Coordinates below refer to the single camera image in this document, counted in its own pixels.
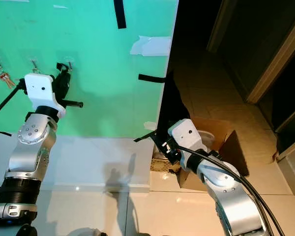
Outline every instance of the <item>black tape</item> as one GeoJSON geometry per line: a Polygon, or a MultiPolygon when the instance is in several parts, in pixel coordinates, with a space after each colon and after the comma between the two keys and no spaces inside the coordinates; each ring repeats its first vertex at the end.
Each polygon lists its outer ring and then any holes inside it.
{"type": "Polygon", "coordinates": [[[114,5],[115,5],[115,13],[116,13],[118,29],[127,28],[126,16],[124,15],[124,9],[123,9],[123,1],[122,0],[114,0],[114,5]]]}
{"type": "Polygon", "coordinates": [[[166,81],[166,78],[160,78],[160,77],[154,77],[154,76],[142,75],[142,74],[139,74],[138,79],[144,80],[144,81],[149,81],[149,82],[154,82],[154,83],[164,83],[166,81]]]}

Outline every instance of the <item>keychain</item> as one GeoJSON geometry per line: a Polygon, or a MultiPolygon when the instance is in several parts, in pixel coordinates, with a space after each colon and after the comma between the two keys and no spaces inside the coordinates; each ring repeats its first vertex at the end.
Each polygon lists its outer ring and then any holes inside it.
{"type": "Polygon", "coordinates": [[[8,85],[9,89],[15,86],[15,83],[13,83],[13,81],[11,80],[10,75],[7,72],[3,71],[3,67],[1,64],[0,64],[0,72],[1,72],[0,79],[8,85]]]}
{"type": "Polygon", "coordinates": [[[2,81],[5,81],[5,82],[6,82],[6,84],[7,84],[8,87],[9,87],[9,89],[11,89],[12,87],[15,86],[15,83],[13,83],[13,81],[10,79],[10,75],[9,75],[8,73],[6,73],[6,72],[2,72],[2,73],[0,74],[0,79],[1,79],[2,81]]]}

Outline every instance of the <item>green wall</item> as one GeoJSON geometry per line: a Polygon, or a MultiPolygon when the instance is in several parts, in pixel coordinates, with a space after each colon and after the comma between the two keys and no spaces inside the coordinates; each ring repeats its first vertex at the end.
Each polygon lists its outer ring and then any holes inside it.
{"type": "MultiPolygon", "coordinates": [[[[144,36],[172,36],[177,0],[124,0],[126,29],[118,29],[113,0],[0,1],[0,61],[12,80],[31,73],[57,75],[56,62],[73,61],[59,134],[137,137],[144,122],[156,122],[162,84],[139,81],[138,74],[164,77],[168,57],[130,55],[144,36]],[[54,8],[53,5],[67,8],[54,8]]],[[[11,92],[0,81],[0,102],[11,92]]],[[[32,111],[19,92],[0,112],[0,130],[16,132],[32,111]]]]}

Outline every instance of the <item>wooden door frame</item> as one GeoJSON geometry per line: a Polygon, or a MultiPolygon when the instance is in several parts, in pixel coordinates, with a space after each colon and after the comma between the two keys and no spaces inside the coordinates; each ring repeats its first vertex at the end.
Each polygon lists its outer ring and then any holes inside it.
{"type": "Polygon", "coordinates": [[[222,0],[206,49],[216,53],[233,15],[237,0],[222,0]]]}
{"type": "Polygon", "coordinates": [[[259,81],[252,89],[250,94],[247,96],[246,101],[248,103],[258,103],[265,92],[276,80],[282,69],[285,67],[287,62],[292,58],[295,53],[295,25],[286,37],[282,46],[274,56],[273,60],[264,71],[259,81]]]}

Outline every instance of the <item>floor tile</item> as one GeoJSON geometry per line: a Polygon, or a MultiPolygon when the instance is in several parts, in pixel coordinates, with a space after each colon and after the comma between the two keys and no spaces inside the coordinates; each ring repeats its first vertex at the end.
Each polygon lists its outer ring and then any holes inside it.
{"type": "Polygon", "coordinates": [[[198,71],[187,80],[190,88],[201,89],[235,89],[227,72],[220,65],[214,67],[201,64],[198,71]]]}
{"type": "Polygon", "coordinates": [[[247,179],[259,194],[293,194],[276,162],[248,168],[250,176],[247,179]]]}
{"type": "Polygon", "coordinates": [[[150,172],[151,191],[201,193],[193,189],[180,188],[177,176],[167,172],[150,172]]]}
{"type": "Polygon", "coordinates": [[[205,106],[243,104],[240,95],[235,89],[190,87],[190,96],[194,104],[205,106]]]}
{"type": "Polygon", "coordinates": [[[189,111],[190,115],[193,116],[194,115],[194,110],[193,110],[192,102],[191,102],[191,99],[190,99],[189,88],[182,87],[182,88],[179,89],[179,92],[180,92],[182,102],[184,103],[185,107],[189,111]]]}
{"type": "Polygon", "coordinates": [[[126,236],[224,235],[214,200],[206,193],[132,193],[126,236]]]}
{"type": "Polygon", "coordinates": [[[39,235],[124,235],[127,193],[40,191],[33,225],[39,235]]]}
{"type": "Polygon", "coordinates": [[[207,109],[212,118],[231,122],[249,164],[272,162],[276,152],[276,138],[270,130],[263,129],[246,104],[208,106],[207,109]]]}
{"type": "MultiPolygon", "coordinates": [[[[262,195],[286,236],[295,236],[295,196],[262,195]]],[[[276,236],[278,232],[268,217],[276,236]]]]}
{"type": "Polygon", "coordinates": [[[249,109],[250,113],[254,116],[254,119],[259,123],[262,129],[271,129],[270,125],[266,121],[265,117],[262,115],[260,109],[251,104],[246,104],[247,108],[249,109]]]}

